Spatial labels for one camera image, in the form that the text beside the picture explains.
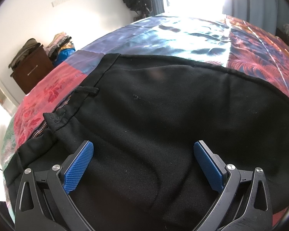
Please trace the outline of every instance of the textured blue pad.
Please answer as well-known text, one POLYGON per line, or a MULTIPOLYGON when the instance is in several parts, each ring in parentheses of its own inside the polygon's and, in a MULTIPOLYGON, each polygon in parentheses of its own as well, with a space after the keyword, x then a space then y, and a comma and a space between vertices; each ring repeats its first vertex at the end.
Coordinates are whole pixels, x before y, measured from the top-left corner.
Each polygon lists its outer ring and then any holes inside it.
POLYGON ((67 194, 76 189, 83 173, 93 157, 93 151, 93 143, 88 142, 65 173, 63 188, 67 194))
POLYGON ((223 191, 223 175, 199 142, 194 144, 194 155, 211 188, 219 193, 223 191))

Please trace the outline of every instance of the wooden drawer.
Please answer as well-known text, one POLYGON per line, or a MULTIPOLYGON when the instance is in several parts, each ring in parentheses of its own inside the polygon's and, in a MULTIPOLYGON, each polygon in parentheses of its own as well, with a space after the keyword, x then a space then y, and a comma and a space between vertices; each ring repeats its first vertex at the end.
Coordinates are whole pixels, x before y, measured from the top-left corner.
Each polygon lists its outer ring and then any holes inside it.
POLYGON ((43 45, 19 63, 11 75, 25 94, 28 94, 46 75, 54 69, 43 45))

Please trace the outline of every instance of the black pants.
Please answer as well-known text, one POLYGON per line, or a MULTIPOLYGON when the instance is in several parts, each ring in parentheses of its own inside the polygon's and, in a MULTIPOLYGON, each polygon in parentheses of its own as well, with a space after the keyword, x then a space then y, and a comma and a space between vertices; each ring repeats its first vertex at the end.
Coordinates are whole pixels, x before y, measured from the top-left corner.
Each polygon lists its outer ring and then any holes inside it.
POLYGON ((192 230, 217 197, 193 156, 198 140, 226 164, 261 167, 274 212, 289 204, 289 98, 236 70, 108 54, 44 118, 5 170, 13 206, 25 168, 49 170, 84 140, 94 156, 71 197, 97 231, 192 230))

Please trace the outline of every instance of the colorful bedsheet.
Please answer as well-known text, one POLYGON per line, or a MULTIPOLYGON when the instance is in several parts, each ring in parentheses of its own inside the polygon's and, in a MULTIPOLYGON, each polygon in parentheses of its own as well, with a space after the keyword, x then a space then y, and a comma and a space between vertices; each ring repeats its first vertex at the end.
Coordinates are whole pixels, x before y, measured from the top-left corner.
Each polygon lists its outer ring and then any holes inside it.
POLYGON ((71 91, 107 53, 170 55, 221 65, 264 79, 289 97, 289 47, 279 38, 225 15, 207 21, 162 14, 99 38, 39 82, 10 122, 2 148, 3 169, 27 139, 45 128, 42 114, 67 103, 71 91))

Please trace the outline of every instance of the metal screw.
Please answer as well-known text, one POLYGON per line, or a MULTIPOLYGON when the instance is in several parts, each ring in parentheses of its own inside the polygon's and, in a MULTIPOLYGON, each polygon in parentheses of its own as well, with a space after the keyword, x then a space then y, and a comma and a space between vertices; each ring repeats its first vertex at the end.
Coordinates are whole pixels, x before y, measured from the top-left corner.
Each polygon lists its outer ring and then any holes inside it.
POLYGON ((228 165, 227 165, 227 168, 228 168, 229 170, 235 170, 235 165, 228 164, 228 165))
POLYGON ((256 168, 256 171, 257 171, 259 174, 262 174, 262 173, 263 173, 263 170, 262 170, 262 168, 260 168, 260 167, 257 167, 257 168, 256 168))
POLYGON ((57 170, 59 170, 60 169, 60 165, 54 165, 53 167, 52 167, 52 170, 53 171, 57 171, 57 170))
POLYGON ((25 170, 25 174, 27 175, 27 174, 29 174, 29 173, 31 173, 31 169, 30 169, 30 168, 27 168, 27 169, 25 170))

